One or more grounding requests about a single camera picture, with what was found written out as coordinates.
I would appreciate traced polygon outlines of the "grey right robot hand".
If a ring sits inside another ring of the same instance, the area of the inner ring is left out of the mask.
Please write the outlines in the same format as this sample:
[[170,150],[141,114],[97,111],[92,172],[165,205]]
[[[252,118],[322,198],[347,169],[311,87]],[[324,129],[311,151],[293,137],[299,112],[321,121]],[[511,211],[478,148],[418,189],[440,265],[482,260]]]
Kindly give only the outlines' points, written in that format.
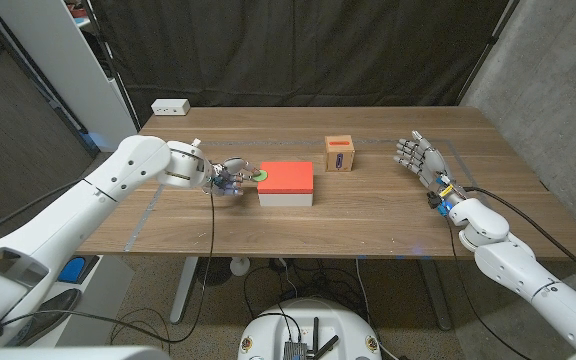
[[418,131],[412,139],[400,139],[393,160],[419,177],[424,187],[436,191],[441,184],[447,186],[454,180],[452,171],[441,152]]

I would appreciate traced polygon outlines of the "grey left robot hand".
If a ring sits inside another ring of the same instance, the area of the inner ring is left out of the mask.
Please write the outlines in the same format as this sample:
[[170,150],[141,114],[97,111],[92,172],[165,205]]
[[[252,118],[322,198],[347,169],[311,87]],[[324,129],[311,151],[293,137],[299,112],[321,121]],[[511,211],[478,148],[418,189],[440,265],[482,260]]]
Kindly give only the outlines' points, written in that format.
[[264,171],[240,157],[229,158],[222,163],[211,163],[210,170],[202,190],[205,194],[215,196],[241,196],[244,180],[257,182],[266,177]]

